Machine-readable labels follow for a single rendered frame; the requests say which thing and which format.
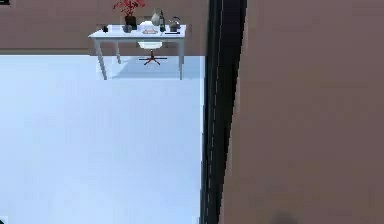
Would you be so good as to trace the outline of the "grey vase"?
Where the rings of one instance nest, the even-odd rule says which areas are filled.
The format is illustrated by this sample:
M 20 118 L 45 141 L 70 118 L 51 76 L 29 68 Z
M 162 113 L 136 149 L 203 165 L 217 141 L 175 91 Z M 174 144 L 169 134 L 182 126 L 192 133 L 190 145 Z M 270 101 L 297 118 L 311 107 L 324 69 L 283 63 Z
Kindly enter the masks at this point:
M 160 8 L 154 8 L 153 9 L 153 15 L 151 17 L 151 22 L 154 26 L 160 25 L 160 15 L 161 15 L 161 9 Z

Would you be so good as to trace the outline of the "white swivel chair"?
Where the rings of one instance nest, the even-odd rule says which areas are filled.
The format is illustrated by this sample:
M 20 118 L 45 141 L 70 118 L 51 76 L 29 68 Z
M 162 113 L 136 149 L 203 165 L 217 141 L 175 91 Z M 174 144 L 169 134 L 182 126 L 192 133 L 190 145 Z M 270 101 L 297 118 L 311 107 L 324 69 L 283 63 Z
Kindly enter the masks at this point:
M 144 21 L 141 23 L 141 26 L 145 28 L 144 32 L 157 32 L 157 28 L 151 21 Z M 166 60 L 166 57 L 156 57 L 154 55 L 154 51 L 156 49 L 160 49 L 163 46 L 161 41 L 139 41 L 138 44 L 140 48 L 150 51 L 150 55 L 145 58 L 145 65 L 149 64 L 150 62 L 156 62 L 157 64 L 160 64 L 160 60 Z

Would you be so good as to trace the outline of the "grey kettle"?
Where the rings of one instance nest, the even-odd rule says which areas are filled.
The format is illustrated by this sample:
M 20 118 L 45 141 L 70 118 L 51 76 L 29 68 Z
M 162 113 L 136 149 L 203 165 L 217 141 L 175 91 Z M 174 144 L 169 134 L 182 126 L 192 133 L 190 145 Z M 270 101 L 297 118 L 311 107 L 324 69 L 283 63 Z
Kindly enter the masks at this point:
M 171 32 L 177 32 L 181 28 L 180 18 L 177 16 L 173 16 L 169 20 L 169 28 Z

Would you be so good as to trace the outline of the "white table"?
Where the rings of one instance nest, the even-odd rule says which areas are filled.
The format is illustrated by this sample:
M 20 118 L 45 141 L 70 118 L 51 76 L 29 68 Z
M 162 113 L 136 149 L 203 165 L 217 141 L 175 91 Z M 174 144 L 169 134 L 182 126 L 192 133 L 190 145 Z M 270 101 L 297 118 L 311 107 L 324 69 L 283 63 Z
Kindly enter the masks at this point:
M 104 64 L 103 54 L 101 50 L 101 44 L 103 42 L 112 42 L 116 50 L 116 57 L 120 59 L 119 43 L 136 43 L 139 41 L 161 41 L 176 43 L 178 46 L 179 56 L 179 77 L 183 75 L 183 65 L 185 56 L 185 37 L 187 26 L 181 25 L 181 28 L 177 31 L 179 35 L 165 35 L 164 33 L 158 32 L 157 34 L 143 34 L 144 27 L 141 25 L 137 26 L 136 30 L 132 30 L 131 33 L 125 33 L 122 29 L 122 25 L 108 25 L 109 32 L 104 33 L 102 30 L 98 30 L 89 35 L 89 38 L 93 41 L 94 49 L 99 61 L 101 73 L 103 79 L 107 79 L 106 68 Z

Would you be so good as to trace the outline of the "red house plant black pot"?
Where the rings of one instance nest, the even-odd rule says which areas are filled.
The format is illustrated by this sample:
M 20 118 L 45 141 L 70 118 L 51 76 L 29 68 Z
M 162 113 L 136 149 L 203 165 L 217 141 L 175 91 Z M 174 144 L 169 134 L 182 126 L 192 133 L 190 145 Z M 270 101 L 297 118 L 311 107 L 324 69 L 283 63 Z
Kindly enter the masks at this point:
M 130 25 L 133 30 L 137 29 L 137 21 L 134 15 L 137 8 L 146 6 L 145 0 L 116 0 L 113 9 L 118 10 L 124 15 L 126 25 Z

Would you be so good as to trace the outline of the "black door frame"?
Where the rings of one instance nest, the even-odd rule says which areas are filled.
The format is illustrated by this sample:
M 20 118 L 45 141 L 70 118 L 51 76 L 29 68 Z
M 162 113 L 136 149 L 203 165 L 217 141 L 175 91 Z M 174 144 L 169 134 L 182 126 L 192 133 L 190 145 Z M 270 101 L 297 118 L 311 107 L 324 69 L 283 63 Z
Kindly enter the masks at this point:
M 219 224 L 247 0 L 209 0 L 200 217 Z

